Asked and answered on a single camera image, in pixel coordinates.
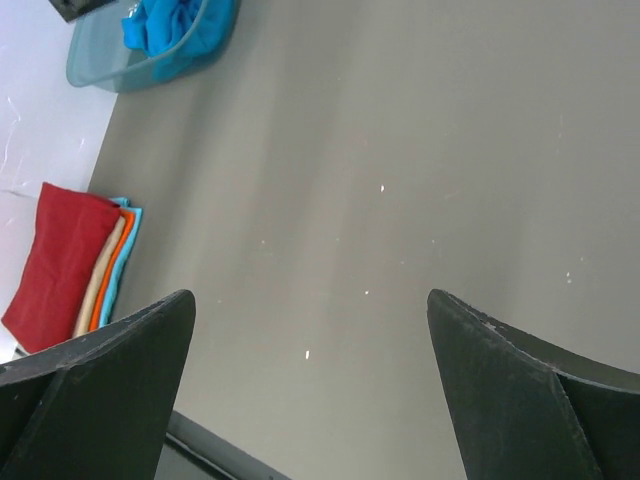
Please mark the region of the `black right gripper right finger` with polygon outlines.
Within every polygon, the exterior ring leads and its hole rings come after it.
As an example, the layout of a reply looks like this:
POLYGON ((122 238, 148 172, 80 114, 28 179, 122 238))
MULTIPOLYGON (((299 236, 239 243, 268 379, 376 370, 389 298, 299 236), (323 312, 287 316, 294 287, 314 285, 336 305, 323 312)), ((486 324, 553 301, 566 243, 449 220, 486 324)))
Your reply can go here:
POLYGON ((469 479, 636 479, 639 376, 434 289, 427 321, 469 479))

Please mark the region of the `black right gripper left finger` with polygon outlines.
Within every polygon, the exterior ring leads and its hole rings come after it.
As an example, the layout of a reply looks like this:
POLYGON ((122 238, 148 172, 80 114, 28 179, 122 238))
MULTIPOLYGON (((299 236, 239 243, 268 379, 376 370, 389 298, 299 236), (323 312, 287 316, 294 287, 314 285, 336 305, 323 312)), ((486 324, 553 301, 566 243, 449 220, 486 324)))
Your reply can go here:
POLYGON ((154 478, 195 317, 180 290, 2 365, 2 478, 154 478))

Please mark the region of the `beige folded t shirt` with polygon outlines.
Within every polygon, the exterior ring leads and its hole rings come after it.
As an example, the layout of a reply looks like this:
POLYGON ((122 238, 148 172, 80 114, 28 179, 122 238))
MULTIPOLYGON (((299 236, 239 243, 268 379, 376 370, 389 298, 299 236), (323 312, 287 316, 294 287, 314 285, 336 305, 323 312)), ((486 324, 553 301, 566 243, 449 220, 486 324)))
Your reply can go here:
POLYGON ((107 240, 95 262, 73 330, 73 338, 82 336, 88 331, 93 308, 98 296, 100 286, 107 270, 111 255, 113 254, 121 238, 125 224, 125 219, 120 216, 114 226, 114 229, 107 237, 107 240))

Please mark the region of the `light blue folded t shirt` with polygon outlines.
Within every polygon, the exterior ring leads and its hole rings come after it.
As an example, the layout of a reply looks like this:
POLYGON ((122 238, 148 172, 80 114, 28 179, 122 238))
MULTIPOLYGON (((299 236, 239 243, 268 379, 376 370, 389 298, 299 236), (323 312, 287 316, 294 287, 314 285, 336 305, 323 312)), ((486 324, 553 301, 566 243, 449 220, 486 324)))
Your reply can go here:
POLYGON ((126 263, 131 255, 131 252, 133 250, 133 247, 135 245, 136 242, 136 238, 139 232, 139 228, 141 225, 141 221, 142 221, 142 216, 143 216, 143 209, 142 208, 137 208, 137 207, 133 207, 130 204, 130 200, 125 198, 125 197, 117 197, 117 198, 113 198, 113 201, 115 203, 117 203, 120 207, 127 207, 130 209, 130 211, 132 213, 135 214, 135 220, 134 220, 134 225, 133 228, 131 230, 131 233, 129 234, 128 239, 126 240, 126 243, 124 245, 124 248, 120 254, 120 256, 117 259, 116 262, 116 270, 115 273, 113 274, 112 280, 111 280, 111 284, 109 287, 109 290, 107 292, 107 301, 105 303, 105 308, 103 310, 102 313, 102 318, 101 318, 101 325, 100 328, 106 326, 109 322, 110 322, 110 317, 111 317, 111 313, 112 313, 112 309, 118 294, 118 288, 119 288, 119 283, 121 280, 121 276, 123 274, 124 268, 126 266, 126 263))

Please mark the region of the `red folded t shirt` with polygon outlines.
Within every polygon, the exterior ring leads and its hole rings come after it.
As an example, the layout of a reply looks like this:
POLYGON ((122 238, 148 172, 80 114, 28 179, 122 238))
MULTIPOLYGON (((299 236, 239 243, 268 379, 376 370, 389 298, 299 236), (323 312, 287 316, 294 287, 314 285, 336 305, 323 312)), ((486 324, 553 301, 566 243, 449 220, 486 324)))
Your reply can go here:
POLYGON ((2 324, 30 354, 72 336, 94 266, 120 219, 103 197, 43 183, 35 233, 2 324))

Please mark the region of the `orange folded t shirt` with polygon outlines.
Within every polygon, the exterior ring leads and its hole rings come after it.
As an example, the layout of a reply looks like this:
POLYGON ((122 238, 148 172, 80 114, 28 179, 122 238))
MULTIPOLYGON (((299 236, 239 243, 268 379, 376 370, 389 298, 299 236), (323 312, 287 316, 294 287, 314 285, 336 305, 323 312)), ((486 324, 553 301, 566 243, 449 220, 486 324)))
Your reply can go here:
POLYGON ((115 273, 115 270, 116 270, 116 262, 124 248, 126 240, 128 239, 129 234, 131 233, 131 230, 134 225, 135 214, 132 213, 129 208, 121 207, 120 217, 125 221, 124 229, 120 235, 120 238, 116 243, 114 252, 111 254, 109 258, 107 269, 104 274, 102 283, 100 285, 98 296, 96 298, 96 303, 94 305, 94 308, 91 314, 88 332, 93 332, 100 328, 102 313, 105 308, 105 303, 108 297, 107 292, 109 290, 113 274, 115 273))

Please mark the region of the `teal plastic basin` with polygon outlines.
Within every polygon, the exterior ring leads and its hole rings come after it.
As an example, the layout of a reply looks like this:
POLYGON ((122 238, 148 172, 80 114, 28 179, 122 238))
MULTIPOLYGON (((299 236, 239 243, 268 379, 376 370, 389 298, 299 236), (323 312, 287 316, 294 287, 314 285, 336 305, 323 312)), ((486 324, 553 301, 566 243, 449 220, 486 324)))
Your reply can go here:
POLYGON ((230 40, 213 61, 157 83, 152 78, 152 61, 143 52, 124 45, 121 21, 139 2, 115 1, 76 22, 66 63, 66 77, 72 86, 126 93, 167 83, 214 63, 230 40))

